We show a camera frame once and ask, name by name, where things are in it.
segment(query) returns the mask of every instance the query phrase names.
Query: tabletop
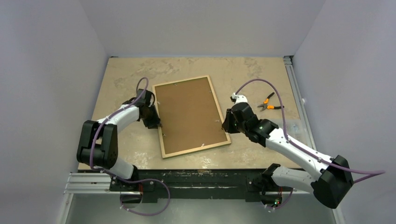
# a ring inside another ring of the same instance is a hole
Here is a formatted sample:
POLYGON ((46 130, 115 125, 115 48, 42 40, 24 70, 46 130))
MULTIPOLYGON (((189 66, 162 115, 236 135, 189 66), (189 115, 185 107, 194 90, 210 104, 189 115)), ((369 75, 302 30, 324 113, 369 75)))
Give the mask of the tabletop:
MULTIPOLYGON (((233 103, 230 96, 246 81, 263 78, 279 91, 285 106, 286 119, 299 120, 296 102, 282 58, 272 57, 170 57, 170 58, 110 58, 99 91, 92 120, 103 118, 131 97, 141 77, 152 85, 209 75, 225 116, 233 103)), ((240 94, 245 95, 260 119, 282 118, 280 110, 257 108, 272 93, 264 82, 248 84, 240 94)), ((271 105, 279 105, 276 95, 271 105)), ((299 166, 285 156, 251 142, 244 134, 231 134, 231 144, 191 154, 163 159, 157 129, 147 129, 134 122, 118 135, 119 156, 139 169, 212 169, 267 168, 279 163, 289 168, 299 166)), ((85 164, 78 169, 89 169, 85 164)))

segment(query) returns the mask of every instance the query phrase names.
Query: wire cutter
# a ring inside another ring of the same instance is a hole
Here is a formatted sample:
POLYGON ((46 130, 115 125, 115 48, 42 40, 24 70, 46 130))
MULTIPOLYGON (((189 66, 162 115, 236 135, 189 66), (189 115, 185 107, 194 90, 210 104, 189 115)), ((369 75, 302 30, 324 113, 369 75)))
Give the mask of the wire cutter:
POLYGON ((269 98, 271 98, 271 96, 273 96, 275 93, 271 93, 269 96, 267 96, 267 99, 263 102, 263 104, 258 105, 257 107, 262 107, 261 111, 265 110, 265 109, 274 109, 274 110, 278 110, 281 109, 281 106, 272 106, 272 105, 268 105, 269 102, 269 98))

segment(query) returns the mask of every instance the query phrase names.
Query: brown panel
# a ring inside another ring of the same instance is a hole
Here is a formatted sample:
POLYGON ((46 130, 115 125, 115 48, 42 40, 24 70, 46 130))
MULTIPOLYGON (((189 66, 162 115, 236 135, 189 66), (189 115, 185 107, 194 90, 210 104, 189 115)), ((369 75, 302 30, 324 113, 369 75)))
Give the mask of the brown panel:
POLYGON ((209 77, 160 84, 153 89, 163 125, 163 154, 178 155, 231 143, 221 129, 223 118, 209 77))

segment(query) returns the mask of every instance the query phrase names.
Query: wooden frame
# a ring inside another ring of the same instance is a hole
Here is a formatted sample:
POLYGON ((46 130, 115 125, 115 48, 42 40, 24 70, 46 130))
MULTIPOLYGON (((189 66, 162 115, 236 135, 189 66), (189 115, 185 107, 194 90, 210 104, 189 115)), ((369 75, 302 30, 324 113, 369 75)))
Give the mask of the wooden frame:
MULTIPOLYGON (((210 79, 209 76, 199 76, 199 77, 194 77, 194 78, 188 78, 188 79, 177 80, 177 81, 173 81, 173 82, 167 82, 167 83, 156 84, 156 85, 153 85, 153 86, 152 86, 152 88, 153 88, 153 93, 156 95, 156 87, 157 87, 157 86, 167 85, 167 84, 174 84, 174 83, 180 83, 180 82, 184 82, 184 81, 188 81, 188 80, 200 79, 200 78, 205 78, 205 77, 208 79, 210 88, 211 88, 211 90, 212 90, 214 102, 215 102, 215 104, 216 104, 217 111, 219 112, 219 116, 220 116, 221 123, 223 123, 223 122, 224 122, 224 118, 223 118, 223 115, 221 114, 219 102, 218 102, 217 97, 216 97, 216 95, 215 95, 215 93, 214 93, 213 85, 212 85, 212 82, 211 82, 211 79, 210 79)), ((156 108, 158 108, 157 101, 155 101, 154 104, 155 104, 156 108)), ((213 148, 213 147, 219 147, 219 146, 231 144, 230 135, 229 135, 228 133, 225 133, 225 134, 226 134, 227 141, 219 142, 219 143, 215 143, 215 144, 210 144, 210 145, 206 145, 206 146, 202 146, 202 147, 197 147, 197 148, 186 149, 186 150, 183 150, 183 151, 180 151, 180 152, 175 152, 175 153, 166 154, 166 153, 165 153, 164 143, 163 143, 163 133, 162 133, 161 127, 158 127, 158 134, 159 134, 159 137, 160 137, 160 145, 161 145, 161 154, 162 154, 162 158, 168 158, 168 157, 172 157, 172 156, 177 156, 177 155, 182 155, 182 154, 193 153, 193 152, 197 152, 197 151, 201 151, 201 150, 205 150, 205 149, 209 149, 209 148, 213 148)))

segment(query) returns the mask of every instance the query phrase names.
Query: wooden table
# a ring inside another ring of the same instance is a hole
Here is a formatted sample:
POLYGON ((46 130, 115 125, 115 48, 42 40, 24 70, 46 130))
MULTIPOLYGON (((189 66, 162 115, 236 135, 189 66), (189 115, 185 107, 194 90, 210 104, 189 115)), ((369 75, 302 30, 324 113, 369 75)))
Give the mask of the wooden table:
MULTIPOLYGON (((120 105, 135 96, 141 77, 149 79, 149 90, 154 84, 209 75, 220 108, 233 105, 230 96, 252 78, 270 81, 281 94, 286 119, 300 119, 289 78, 282 58, 110 58, 99 91, 92 120, 114 112, 120 105)), ((256 106, 272 93, 263 82, 253 82, 240 93, 245 95, 259 118, 281 119, 280 110, 260 112, 256 106)), ((272 105, 279 105, 276 97, 272 105)), ((231 145, 208 149, 188 155, 163 159, 156 129, 147 129, 142 122, 134 122, 118 135, 119 156, 140 169, 201 169, 201 168, 267 168, 279 163, 289 168, 299 167, 283 155, 249 141, 244 134, 231 134, 231 145)), ((80 164, 79 169, 89 169, 80 164)))

